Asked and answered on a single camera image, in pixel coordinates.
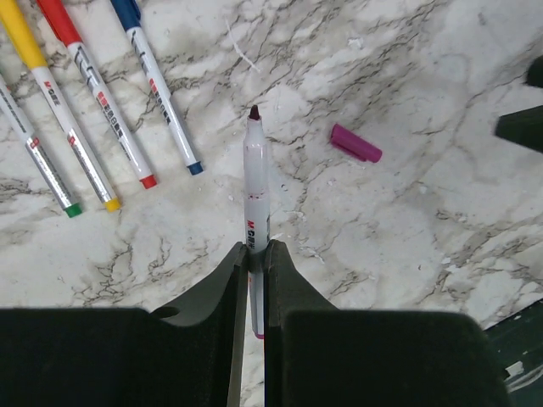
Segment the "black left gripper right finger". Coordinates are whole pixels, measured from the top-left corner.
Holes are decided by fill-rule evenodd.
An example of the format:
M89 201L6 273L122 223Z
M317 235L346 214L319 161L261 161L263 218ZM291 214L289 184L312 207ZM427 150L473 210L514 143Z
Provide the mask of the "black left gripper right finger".
M471 317L339 309L276 240L265 269L266 405L508 405L490 341Z

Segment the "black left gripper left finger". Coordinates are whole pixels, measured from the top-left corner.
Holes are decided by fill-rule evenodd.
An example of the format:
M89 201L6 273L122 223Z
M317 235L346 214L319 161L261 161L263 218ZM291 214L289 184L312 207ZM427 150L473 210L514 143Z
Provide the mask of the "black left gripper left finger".
M4 308L4 406L237 406L247 250L154 311Z

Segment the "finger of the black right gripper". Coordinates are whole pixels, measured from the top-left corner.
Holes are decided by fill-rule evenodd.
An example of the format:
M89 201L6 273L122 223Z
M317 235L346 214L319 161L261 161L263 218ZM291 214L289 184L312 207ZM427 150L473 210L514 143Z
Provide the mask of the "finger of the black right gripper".
M543 152L543 106L501 116L495 127L500 139Z
M543 87L543 56L537 57L529 66L525 83L532 87Z

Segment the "white pen purple end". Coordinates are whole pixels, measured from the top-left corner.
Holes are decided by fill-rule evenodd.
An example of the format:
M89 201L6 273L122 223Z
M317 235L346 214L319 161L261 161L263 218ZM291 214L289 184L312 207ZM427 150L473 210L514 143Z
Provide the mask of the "white pen purple end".
M249 301L255 336L265 336L264 258L270 241L268 146L256 105L247 118L244 138L244 232L249 251Z

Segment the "purple pen cap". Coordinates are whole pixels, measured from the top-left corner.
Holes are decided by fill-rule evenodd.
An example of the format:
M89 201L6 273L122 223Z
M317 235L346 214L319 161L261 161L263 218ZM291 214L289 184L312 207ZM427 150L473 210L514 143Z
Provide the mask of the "purple pen cap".
M360 161L377 163L383 155L379 148L339 124L333 126L330 141L335 148Z

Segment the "white pen green end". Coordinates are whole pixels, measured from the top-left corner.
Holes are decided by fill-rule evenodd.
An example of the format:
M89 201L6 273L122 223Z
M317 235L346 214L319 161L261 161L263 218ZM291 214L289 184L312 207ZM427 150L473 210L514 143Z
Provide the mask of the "white pen green end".
M48 153L45 147L43 147L32 123L15 102L3 76L1 76L1 110L7 116L12 129L25 145L27 153L57 200L60 208L69 218L81 215L82 208L79 202L65 185L53 161L48 157Z

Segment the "white pen blue end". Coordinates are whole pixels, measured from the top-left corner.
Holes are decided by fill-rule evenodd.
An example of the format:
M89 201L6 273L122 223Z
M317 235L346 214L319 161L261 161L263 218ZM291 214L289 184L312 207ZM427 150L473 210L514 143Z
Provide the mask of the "white pen blue end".
M171 101L170 90L141 27L141 12L137 2L127 0L111 0L110 2L140 61L151 92L181 152L185 166L192 176L202 173L204 168L201 161L196 157L192 145L188 140L188 130L183 120L176 113Z

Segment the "white pen red end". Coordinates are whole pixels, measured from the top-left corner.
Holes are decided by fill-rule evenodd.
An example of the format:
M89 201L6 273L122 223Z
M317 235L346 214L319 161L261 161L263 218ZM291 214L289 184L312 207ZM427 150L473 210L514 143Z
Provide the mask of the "white pen red end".
M155 187L158 182L147 159L132 136L111 92L99 73L90 51L81 39L68 12L61 1L37 0L55 36L66 46L92 96L99 104L109 127L120 144L125 156L145 189Z

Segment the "white pen yellow end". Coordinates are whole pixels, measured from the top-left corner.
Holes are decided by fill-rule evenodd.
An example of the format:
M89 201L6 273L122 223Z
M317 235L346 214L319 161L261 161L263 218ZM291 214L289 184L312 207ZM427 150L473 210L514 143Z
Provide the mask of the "white pen yellow end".
M21 60L33 74L100 202L109 212L120 209L120 200L64 99L17 2L13 0L1 2L1 23Z

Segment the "black mounting rail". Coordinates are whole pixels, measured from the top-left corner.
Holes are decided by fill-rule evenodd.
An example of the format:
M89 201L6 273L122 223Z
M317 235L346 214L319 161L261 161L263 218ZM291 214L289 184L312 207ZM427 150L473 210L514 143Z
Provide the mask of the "black mounting rail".
M485 330L516 406L542 405L542 301Z

